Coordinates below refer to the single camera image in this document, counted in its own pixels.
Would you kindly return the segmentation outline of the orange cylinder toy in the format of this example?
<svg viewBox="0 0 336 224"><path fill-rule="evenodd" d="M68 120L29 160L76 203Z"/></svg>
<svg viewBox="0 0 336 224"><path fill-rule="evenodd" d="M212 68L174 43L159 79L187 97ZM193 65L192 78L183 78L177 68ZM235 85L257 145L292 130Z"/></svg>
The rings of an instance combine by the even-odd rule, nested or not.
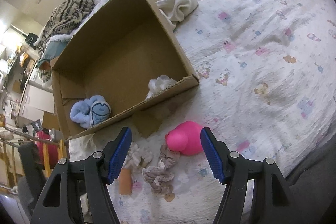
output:
<svg viewBox="0 0 336 224"><path fill-rule="evenodd" d="M120 195L131 195L132 190L132 178L131 170L122 168L119 175L119 193Z"/></svg>

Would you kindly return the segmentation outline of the cream ruffled scrunchie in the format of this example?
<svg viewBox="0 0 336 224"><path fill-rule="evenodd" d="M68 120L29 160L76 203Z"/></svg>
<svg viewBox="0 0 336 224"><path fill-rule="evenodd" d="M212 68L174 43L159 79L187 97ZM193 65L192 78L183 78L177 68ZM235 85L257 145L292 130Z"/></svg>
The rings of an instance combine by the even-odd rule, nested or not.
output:
<svg viewBox="0 0 336 224"><path fill-rule="evenodd" d="M146 168L152 159L153 154L151 151L132 142L122 167L134 172L140 171L143 168Z"/></svg>

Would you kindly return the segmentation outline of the light blue plush toy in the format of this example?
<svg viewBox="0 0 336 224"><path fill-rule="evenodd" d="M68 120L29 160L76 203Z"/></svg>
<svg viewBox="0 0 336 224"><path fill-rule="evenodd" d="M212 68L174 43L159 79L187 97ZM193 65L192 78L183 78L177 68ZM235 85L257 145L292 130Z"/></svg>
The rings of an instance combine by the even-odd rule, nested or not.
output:
<svg viewBox="0 0 336 224"><path fill-rule="evenodd" d="M70 119L82 128L89 129L107 120L111 112L105 98L95 95L76 102L70 110Z"/></svg>

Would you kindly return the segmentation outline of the pink rubber duck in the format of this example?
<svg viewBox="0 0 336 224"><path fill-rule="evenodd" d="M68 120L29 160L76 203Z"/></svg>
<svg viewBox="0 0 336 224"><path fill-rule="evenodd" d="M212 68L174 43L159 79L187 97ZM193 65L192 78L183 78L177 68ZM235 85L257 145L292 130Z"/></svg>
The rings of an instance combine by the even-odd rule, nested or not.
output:
<svg viewBox="0 0 336 224"><path fill-rule="evenodd" d="M182 155L196 155L203 151L201 130L203 127L196 122L186 121L165 135L167 147Z"/></svg>

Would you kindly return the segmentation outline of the white cabinet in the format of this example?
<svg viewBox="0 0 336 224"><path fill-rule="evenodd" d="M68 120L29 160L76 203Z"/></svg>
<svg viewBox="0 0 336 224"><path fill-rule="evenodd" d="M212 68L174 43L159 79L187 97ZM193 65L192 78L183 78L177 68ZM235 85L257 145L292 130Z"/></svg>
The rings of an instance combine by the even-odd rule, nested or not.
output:
<svg viewBox="0 0 336 224"><path fill-rule="evenodd" d="M42 120L44 113L54 114L55 105L52 85L46 86L39 77L39 70L34 64L30 71L19 103L17 124L25 124Z"/></svg>

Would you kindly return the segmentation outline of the white fluffy scrunchie in box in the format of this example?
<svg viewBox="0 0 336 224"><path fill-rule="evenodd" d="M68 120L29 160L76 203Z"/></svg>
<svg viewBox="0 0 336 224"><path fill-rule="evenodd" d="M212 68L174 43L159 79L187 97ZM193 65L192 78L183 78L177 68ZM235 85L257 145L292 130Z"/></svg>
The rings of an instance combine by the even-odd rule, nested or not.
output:
<svg viewBox="0 0 336 224"><path fill-rule="evenodd" d="M164 90L172 87L176 83L176 80L168 77L167 75L161 75L156 79L151 79L148 84L149 92L146 96L146 99L149 99L152 96L163 92Z"/></svg>

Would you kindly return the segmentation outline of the striped knitted fleece blanket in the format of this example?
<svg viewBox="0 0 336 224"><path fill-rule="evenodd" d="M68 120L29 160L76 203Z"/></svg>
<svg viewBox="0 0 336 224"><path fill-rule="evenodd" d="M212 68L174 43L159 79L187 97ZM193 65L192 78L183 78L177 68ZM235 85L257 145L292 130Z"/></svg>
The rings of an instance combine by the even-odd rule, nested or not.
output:
<svg viewBox="0 0 336 224"><path fill-rule="evenodd" d="M37 47L39 59L49 42L54 40L70 40L75 30L93 11L97 0L66 0L56 7L43 27L34 46ZM50 62L45 62L39 70L39 77L46 86L52 85Z"/></svg>

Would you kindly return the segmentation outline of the teal cushion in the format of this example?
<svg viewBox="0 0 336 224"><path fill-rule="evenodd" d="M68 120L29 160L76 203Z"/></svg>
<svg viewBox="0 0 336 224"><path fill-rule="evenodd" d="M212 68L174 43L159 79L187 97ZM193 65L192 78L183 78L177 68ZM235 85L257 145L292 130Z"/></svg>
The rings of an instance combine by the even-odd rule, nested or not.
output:
<svg viewBox="0 0 336 224"><path fill-rule="evenodd" d="M54 40L49 42L38 61L38 67L41 67L45 62L49 63L54 58L58 57L68 42L68 40Z"/></svg>

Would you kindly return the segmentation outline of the open cardboard box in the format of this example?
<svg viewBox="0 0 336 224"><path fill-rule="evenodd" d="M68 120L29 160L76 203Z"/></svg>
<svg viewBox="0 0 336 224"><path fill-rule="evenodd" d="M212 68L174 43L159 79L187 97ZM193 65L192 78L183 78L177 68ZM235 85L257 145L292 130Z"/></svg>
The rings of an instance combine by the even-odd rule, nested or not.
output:
<svg viewBox="0 0 336 224"><path fill-rule="evenodd" d="M60 130L67 140L93 134L199 84L199 78L154 0L109 0L51 61ZM151 79L177 81L146 99ZM72 106L101 95L110 117L89 129L70 119Z"/></svg>

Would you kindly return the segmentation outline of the patterned white bed quilt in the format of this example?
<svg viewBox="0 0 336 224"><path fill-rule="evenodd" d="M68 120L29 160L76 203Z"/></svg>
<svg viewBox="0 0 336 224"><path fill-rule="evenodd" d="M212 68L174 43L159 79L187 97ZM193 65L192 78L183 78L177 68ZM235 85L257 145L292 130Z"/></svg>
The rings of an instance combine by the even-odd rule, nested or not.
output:
<svg viewBox="0 0 336 224"><path fill-rule="evenodd" d="M144 139L126 119L70 141L70 159L101 150L123 126L156 165L165 135L184 121L209 127L229 149L271 157L284 176L335 130L334 0L198 0L175 36L199 85L151 109Z"/></svg>

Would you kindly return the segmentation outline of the cream folded towel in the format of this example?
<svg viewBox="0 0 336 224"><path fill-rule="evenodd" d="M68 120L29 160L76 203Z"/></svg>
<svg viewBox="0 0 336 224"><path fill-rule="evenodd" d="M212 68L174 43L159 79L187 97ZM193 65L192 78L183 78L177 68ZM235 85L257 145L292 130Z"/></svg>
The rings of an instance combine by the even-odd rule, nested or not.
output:
<svg viewBox="0 0 336 224"><path fill-rule="evenodd" d="M197 7L198 0L154 0L161 14L166 18L170 29L174 30Z"/></svg>

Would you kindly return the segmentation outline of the wooden chair frame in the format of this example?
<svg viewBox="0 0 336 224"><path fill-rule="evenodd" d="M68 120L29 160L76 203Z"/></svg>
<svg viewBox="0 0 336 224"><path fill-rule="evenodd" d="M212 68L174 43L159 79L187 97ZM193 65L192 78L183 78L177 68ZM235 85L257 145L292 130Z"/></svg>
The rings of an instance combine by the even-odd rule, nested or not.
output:
<svg viewBox="0 0 336 224"><path fill-rule="evenodd" d="M46 129L40 121L23 128L1 121L1 187L15 187L25 175L19 155L19 147L24 144L36 145L37 161L46 176L51 174L61 157L67 157L64 137L60 131Z"/></svg>

